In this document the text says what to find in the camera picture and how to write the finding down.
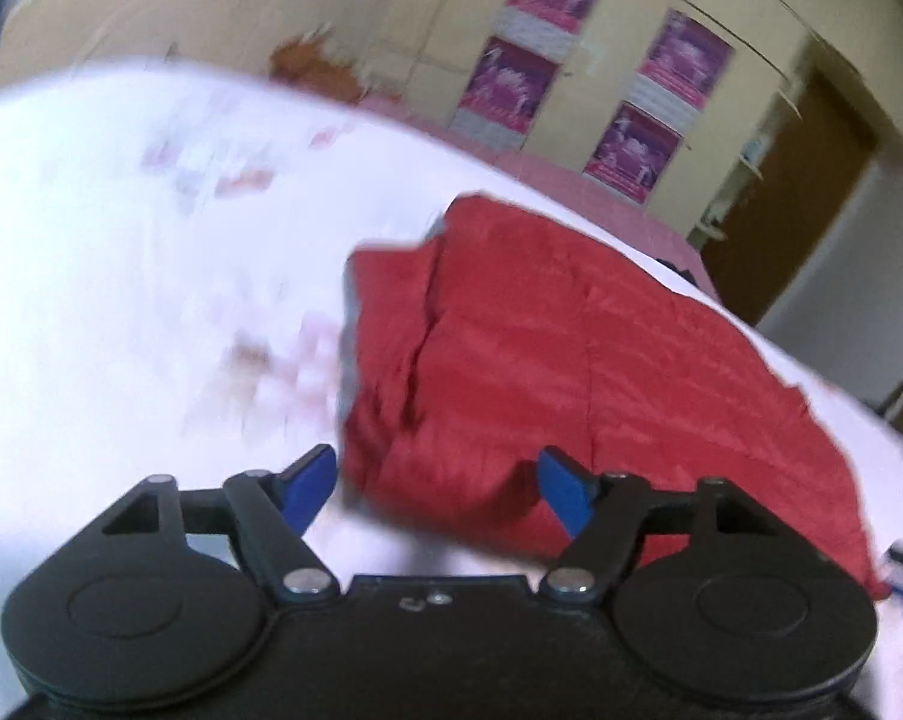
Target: red cloth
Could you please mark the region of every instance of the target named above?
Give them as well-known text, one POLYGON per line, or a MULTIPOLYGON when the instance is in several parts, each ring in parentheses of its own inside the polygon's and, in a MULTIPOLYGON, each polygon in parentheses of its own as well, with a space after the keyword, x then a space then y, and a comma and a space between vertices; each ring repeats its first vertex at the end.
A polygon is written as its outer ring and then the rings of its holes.
MULTIPOLYGON (((517 207, 460 197, 414 250, 352 257, 359 388, 344 474, 391 514, 555 556, 536 488, 557 445, 693 490, 725 476, 877 590, 851 472, 726 319, 517 207)), ((676 547, 650 539, 644 558, 676 547)))

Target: brown door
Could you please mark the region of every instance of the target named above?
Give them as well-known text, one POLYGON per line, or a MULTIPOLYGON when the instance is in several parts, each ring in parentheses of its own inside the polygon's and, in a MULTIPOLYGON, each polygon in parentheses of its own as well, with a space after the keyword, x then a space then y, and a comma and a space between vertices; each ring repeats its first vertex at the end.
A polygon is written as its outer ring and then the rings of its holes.
POLYGON ((792 117, 702 258, 728 309, 755 324, 837 216, 875 150, 875 134, 824 76, 792 117))

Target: silver bolt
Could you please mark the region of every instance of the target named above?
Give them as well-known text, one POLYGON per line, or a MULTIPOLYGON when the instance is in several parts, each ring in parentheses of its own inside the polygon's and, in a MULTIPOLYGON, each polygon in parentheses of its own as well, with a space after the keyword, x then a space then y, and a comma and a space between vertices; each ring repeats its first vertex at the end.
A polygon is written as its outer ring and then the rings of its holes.
POLYGON ((285 574, 283 584, 298 595, 317 595, 325 592, 331 586, 331 581, 328 572, 320 568, 299 568, 290 574, 285 574))
POLYGON ((551 589, 568 595, 584 593, 594 587, 592 572, 584 568, 556 568, 544 581, 548 582, 551 589))
POLYGON ((402 598, 397 605, 405 611, 424 611, 427 604, 421 598, 402 598))

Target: wall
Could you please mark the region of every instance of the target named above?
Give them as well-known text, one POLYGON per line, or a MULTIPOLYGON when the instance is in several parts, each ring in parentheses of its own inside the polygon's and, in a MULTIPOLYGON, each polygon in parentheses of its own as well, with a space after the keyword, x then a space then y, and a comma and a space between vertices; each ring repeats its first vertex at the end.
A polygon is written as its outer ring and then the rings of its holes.
POLYGON ((903 378, 903 155, 878 156, 838 220, 829 252, 809 262, 758 330, 858 398, 903 378))
POLYGON ((118 55, 183 55, 260 73, 274 48, 332 23, 360 55, 388 0, 30 0, 8 20, 0 88, 118 55))
MULTIPOLYGON (((392 0, 368 64, 419 112, 447 122, 504 0, 392 0)), ((736 48, 733 64, 652 195, 693 228, 741 146, 787 87, 809 38, 834 47, 903 137, 903 15, 896 0, 601 0, 525 148, 581 170, 669 7, 736 48)))

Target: white tablecloth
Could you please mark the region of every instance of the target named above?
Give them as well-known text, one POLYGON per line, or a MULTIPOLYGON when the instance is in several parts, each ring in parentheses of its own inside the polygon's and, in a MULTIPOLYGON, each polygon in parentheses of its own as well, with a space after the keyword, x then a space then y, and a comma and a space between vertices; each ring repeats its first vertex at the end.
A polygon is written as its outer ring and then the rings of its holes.
MULTIPOLYGON (((315 349, 344 318, 344 261, 359 242, 418 241, 473 190, 550 215, 713 305, 464 154, 258 80, 140 60, 0 95, 0 605, 150 473, 212 487, 243 469, 281 469, 316 442, 337 445, 334 392, 323 403, 328 367, 315 349), (281 392, 274 408, 244 416, 214 402, 238 333, 282 359, 306 358, 307 408, 281 392)), ((743 329, 782 380, 803 388, 845 452, 882 553, 903 538, 901 442, 743 329)), ((538 573, 337 499, 308 540, 345 584, 358 572, 538 573)), ((882 625, 870 671, 882 716, 903 720, 893 638, 894 626, 882 625)), ((21 697, 0 642, 0 713, 21 697)))

